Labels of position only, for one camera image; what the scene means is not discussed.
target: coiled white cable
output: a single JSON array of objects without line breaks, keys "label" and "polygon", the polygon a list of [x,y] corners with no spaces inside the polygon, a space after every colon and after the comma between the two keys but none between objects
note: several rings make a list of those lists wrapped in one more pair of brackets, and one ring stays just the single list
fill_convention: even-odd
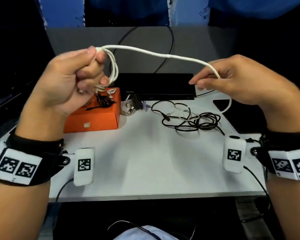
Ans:
[{"label": "coiled white cable", "polygon": [[[221,77],[219,76],[216,69],[212,65],[210,65],[209,63],[204,62],[202,60],[189,58],[189,57],[184,57],[184,56],[170,55],[170,54],[159,54],[159,53],[156,53],[156,52],[152,52],[152,51],[148,51],[148,50],[140,49],[140,48],[136,48],[136,47],[126,46],[126,45],[104,45],[102,47],[96,47],[97,52],[104,51],[110,58],[111,67],[112,67],[112,72],[109,76],[110,84],[113,83],[115,80],[117,80],[118,74],[119,74],[119,68],[118,68],[118,65],[116,63],[115,56],[113,55],[113,53],[109,49],[131,50],[131,51],[141,52],[141,53],[144,53],[144,54],[157,56],[157,57],[162,57],[162,58],[174,58],[174,59],[179,59],[179,60],[186,60],[186,61],[196,62],[196,63],[199,63],[199,64],[202,64],[204,66],[209,67],[214,72],[216,77],[218,79],[221,79]],[[105,87],[102,86],[102,85],[97,85],[96,87],[97,87],[98,91],[103,92],[105,90]],[[220,111],[220,112],[218,111],[218,112],[214,112],[214,113],[222,114],[222,113],[226,112],[231,107],[231,104],[232,104],[232,98],[230,98],[227,108],[225,108],[223,111]]]}]

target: metal screw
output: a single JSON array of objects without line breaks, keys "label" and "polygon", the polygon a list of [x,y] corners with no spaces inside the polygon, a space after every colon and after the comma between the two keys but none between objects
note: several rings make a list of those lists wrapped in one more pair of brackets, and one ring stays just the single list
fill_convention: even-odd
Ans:
[{"label": "metal screw", "polygon": [[251,154],[252,154],[253,156],[258,156],[258,151],[257,151],[257,149],[252,148],[250,152],[251,152]]}]

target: right hand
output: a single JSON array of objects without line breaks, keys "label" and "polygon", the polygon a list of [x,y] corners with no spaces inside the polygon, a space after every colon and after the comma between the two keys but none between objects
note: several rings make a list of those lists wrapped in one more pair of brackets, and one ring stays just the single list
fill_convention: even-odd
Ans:
[{"label": "right hand", "polygon": [[206,66],[189,83],[197,84],[200,90],[214,89],[240,103],[259,105],[261,108],[285,107],[288,103],[300,100],[300,90],[296,85],[250,58],[235,55],[210,64],[224,79],[216,79],[213,71]]},{"label": "right hand", "polygon": [[206,66],[189,84],[197,84],[201,90],[215,89],[243,104],[259,105],[269,130],[300,132],[300,90],[295,84],[241,55],[210,64],[223,79],[217,79]]}]

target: orange box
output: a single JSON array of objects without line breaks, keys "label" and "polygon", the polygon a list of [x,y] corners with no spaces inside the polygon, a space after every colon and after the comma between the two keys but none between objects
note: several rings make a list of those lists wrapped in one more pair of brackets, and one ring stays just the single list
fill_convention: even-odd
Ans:
[{"label": "orange box", "polygon": [[94,108],[86,111],[87,108],[99,106],[96,96],[92,96],[90,104],[83,106],[68,116],[65,122],[63,133],[76,133],[85,131],[101,131],[114,130],[119,127],[119,117],[121,111],[121,96],[120,90],[117,88],[116,92],[112,94],[113,101],[109,108]]}]

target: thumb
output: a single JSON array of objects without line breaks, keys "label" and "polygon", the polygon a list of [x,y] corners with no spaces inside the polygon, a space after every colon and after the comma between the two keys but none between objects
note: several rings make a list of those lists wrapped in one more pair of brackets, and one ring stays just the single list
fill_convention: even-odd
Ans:
[{"label": "thumb", "polygon": [[230,89],[230,79],[220,78],[204,78],[197,82],[199,88],[206,88],[208,90],[217,90],[219,92],[227,94]]},{"label": "thumb", "polygon": [[64,73],[67,75],[74,74],[76,71],[81,68],[91,64],[92,60],[96,57],[96,48],[93,46],[89,47],[85,51],[66,59],[61,60],[61,67],[64,70]]}]

